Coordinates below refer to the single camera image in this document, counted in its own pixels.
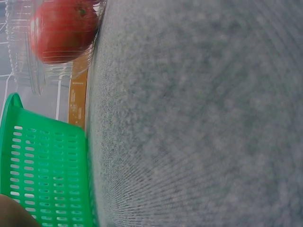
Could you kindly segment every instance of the orange label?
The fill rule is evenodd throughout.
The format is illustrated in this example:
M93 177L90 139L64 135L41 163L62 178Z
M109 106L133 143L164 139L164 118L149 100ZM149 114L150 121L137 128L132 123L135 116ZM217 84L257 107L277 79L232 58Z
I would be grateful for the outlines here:
M75 61L72 68L72 78L76 77L79 68L86 68L84 64L87 61ZM88 70L82 72L79 77L71 79L70 94L69 94L69 109L68 109L68 123L77 125L83 130L85 128L85 99L87 86Z

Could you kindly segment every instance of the red tomato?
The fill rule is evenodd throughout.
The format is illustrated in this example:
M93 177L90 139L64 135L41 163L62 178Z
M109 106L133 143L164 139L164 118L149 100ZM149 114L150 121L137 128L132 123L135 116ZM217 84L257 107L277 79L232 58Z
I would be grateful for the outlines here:
M90 1L44 1L31 18L31 48L44 63L69 62L89 48L97 29L98 17Z

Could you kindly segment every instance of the green basket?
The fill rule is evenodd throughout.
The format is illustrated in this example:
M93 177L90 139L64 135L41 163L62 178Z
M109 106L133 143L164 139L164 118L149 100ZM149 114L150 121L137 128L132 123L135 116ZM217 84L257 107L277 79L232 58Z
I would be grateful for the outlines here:
M3 111L0 193L42 226L95 226L84 131L23 109L17 93Z

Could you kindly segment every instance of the clear plastic container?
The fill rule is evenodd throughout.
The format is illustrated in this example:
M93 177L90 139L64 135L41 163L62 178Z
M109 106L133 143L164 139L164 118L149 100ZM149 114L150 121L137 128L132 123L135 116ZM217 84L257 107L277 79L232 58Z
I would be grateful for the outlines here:
M45 23L45 18L37 17L37 12L41 10L41 5L44 4L47 5L46 8L44 7L43 9L47 11L47 14L44 14L45 17L46 15L48 17L58 17L59 13L55 12L55 10L58 9L58 5L55 8L49 7L58 1L62 4L63 9L68 9L67 7L71 7L72 9L80 7L78 9L80 14L83 13L81 8L82 4L92 7L94 14L96 14L96 16L93 15L94 21L90 24L89 19L86 19L86 31L63 31L62 28L68 27L69 23L81 23L80 21L65 19L63 21L66 22L66 25L58 28L58 30L52 27L51 33L44 33L44 39L39 43L38 40L41 40L39 39L39 33L46 31L49 27L47 27ZM47 51L45 51L44 47L46 46L45 43L47 43L47 41L44 41L46 40L45 34L48 34L48 36L51 34L50 36L52 37L54 37L54 34L58 34L59 39L62 36L68 36L67 34L70 32L74 34L86 32L87 34L87 32L91 32L94 29L93 36L95 37L105 6L106 2L104 0L7 0L6 31L8 35L9 57L12 72L17 83L21 86L30 86L34 94L40 95L44 86L50 82L70 80L72 77L77 77L86 70L92 60L95 38L86 46L81 44L77 45L76 50L63 49L59 52L53 51L53 49L51 49L51 51L46 49ZM95 26L95 17L97 17L98 20L97 26ZM33 50L33 45L37 49L39 49L39 47L41 49L42 46L40 56ZM53 56L51 61L48 61L49 52L55 52L53 55L51 54Z

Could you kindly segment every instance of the gray fabric surface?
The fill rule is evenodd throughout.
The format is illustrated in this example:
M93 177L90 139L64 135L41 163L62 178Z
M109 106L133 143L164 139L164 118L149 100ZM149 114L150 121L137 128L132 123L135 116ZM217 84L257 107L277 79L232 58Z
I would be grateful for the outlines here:
M302 0L108 0L89 107L101 226L303 225L302 18Z

